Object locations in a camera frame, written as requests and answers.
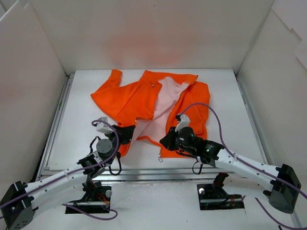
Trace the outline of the orange jacket with pink lining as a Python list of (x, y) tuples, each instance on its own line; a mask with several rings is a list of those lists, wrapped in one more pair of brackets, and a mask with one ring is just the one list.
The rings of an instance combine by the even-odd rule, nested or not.
[(122, 72), (111, 75), (94, 93), (92, 100), (119, 127), (135, 126), (132, 142), (146, 139), (160, 147), (161, 158), (179, 158), (160, 144), (170, 127), (177, 125), (176, 115), (186, 114), (195, 134), (207, 138), (210, 91), (206, 83), (193, 74), (176, 74), (146, 70), (133, 83), (120, 86)]

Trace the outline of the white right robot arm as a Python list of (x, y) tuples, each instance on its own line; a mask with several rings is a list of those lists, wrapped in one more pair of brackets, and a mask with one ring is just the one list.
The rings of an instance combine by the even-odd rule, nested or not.
[(293, 213), (301, 183), (291, 166), (283, 164), (278, 167), (230, 154), (225, 146), (198, 137), (188, 126), (179, 131), (170, 128), (159, 142), (169, 151), (251, 179), (264, 188), (262, 194), (272, 207), (283, 213)]

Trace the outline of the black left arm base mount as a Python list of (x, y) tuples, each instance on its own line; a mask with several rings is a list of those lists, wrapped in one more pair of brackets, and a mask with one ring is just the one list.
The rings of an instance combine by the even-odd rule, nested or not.
[(87, 214), (109, 213), (112, 187), (110, 184), (101, 182), (87, 182), (83, 185), (85, 195), (79, 199), (68, 203)]

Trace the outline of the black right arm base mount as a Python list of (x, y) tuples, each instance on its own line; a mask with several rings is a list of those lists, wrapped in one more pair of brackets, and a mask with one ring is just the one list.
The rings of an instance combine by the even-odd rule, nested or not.
[(200, 210), (244, 209), (243, 196), (229, 194), (224, 190), (224, 181), (229, 177), (219, 173), (211, 184), (197, 184)]

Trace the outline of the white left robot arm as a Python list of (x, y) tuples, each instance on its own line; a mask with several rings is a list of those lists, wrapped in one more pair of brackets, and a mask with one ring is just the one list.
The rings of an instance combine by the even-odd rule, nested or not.
[(35, 217), (54, 207), (81, 199), (90, 201), (96, 195), (93, 179), (109, 168), (120, 155), (119, 148), (132, 140), (135, 126), (119, 127), (102, 122), (95, 137), (96, 149), (73, 166), (33, 183), (17, 181), (10, 185), (0, 201), (1, 218), (8, 230), (20, 230)]

